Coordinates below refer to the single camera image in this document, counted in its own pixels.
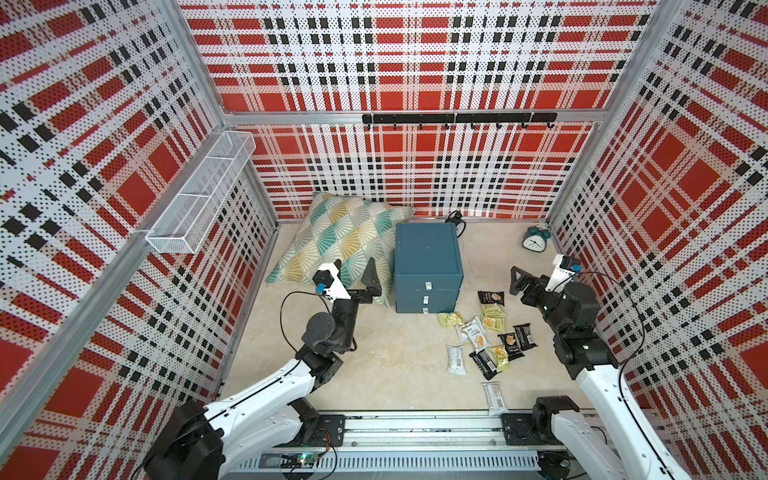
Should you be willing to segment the teal drawer cabinet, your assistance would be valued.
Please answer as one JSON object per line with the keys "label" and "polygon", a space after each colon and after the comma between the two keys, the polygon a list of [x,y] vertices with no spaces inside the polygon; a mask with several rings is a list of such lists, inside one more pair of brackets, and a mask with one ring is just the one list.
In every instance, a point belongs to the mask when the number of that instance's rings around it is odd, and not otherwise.
{"label": "teal drawer cabinet", "polygon": [[463,279],[453,224],[404,223],[396,226],[394,288],[397,313],[453,312]]}

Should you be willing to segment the white cookie packet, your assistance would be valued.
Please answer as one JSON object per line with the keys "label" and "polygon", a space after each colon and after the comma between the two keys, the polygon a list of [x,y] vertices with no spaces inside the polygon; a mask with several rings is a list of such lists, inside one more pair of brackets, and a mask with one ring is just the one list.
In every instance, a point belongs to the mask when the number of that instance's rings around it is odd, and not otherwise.
{"label": "white cookie packet", "polygon": [[447,350],[447,372],[451,375],[466,376],[467,371],[463,360],[463,347],[457,345],[448,345]]}
{"label": "white cookie packet", "polygon": [[481,383],[489,416],[500,416],[507,413],[508,408],[503,398],[501,386],[498,382],[482,382]]}
{"label": "white cookie packet", "polygon": [[461,326],[460,331],[472,343],[476,352],[483,351],[489,346],[482,321],[478,316]]}

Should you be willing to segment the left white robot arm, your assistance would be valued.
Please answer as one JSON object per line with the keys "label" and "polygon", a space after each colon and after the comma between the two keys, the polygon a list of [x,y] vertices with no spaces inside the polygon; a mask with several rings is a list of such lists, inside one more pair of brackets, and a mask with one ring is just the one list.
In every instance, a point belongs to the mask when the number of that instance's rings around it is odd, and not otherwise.
{"label": "left white robot arm", "polygon": [[369,259],[359,289],[340,279],[342,263],[322,264],[313,276],[322,311],[307,323],[293,359],[230,397],[177,407],[137,467],[151,479],[221,479],[275,446],[311,441],[319,419],[307,396],[327,384],[357,348],[357,311],[381,296],[376,263]]}

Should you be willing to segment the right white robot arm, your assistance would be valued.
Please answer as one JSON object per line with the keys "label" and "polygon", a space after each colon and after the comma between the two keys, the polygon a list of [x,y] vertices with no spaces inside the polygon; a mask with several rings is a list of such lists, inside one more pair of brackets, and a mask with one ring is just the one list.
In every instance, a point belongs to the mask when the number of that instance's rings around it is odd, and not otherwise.
{"label": "right white robot arm", "polygon": [[510,293],[536,308],[553,331],[553,346],[570,378],[602,421],[610,445],[597,436],[573,401],[539,397],[533,431],[569,450],[592,479],[688,479],[629,391],[612,350],[597,334],[599,305],[594,290],[575,282],[574,272],[550,286],[513,267]]}

